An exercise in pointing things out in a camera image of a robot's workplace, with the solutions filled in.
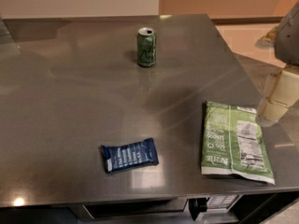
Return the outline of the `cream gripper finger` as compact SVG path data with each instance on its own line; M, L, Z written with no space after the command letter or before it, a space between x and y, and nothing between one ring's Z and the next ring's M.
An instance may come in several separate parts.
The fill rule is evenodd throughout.
M299 66L286 65L279 72L268 76L263 98L257 108L256 122L262 127L278 123L298 100Z

